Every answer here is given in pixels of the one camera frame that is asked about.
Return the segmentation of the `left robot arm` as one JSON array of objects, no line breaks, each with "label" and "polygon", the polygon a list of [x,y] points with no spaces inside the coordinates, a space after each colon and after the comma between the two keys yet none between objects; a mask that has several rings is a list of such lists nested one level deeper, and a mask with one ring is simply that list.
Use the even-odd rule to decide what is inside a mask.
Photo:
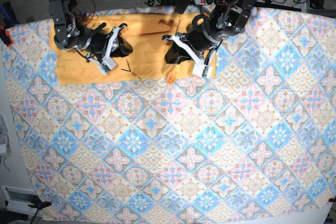
[{"label": "left robot arm", "polygon": [[110,24],[128,24],[121,33],[133,53],[116,58],[112,81],[165,77],[167,83],[195,76],[210,78],[216,50],[225,37],[244,31],[256,0],[217,0],[204,14],[114,15]]}]

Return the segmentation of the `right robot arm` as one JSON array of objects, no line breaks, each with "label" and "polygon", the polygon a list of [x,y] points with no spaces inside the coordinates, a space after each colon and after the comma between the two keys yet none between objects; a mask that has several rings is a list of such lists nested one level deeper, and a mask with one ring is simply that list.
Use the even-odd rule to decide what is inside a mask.
[{"label": "right robot arm", "polygon": [[49,14],[54,22],[54,43],[60,50],[74,50],[86,62],[93,62],[103,75],[113,70],[117,64],[115,57],[126,57],[133,52],[120,32],[126,23],[115,26],[104,33],[106,23],[91,29],[82,23],[77,13],[79,0],[49,0]]}]

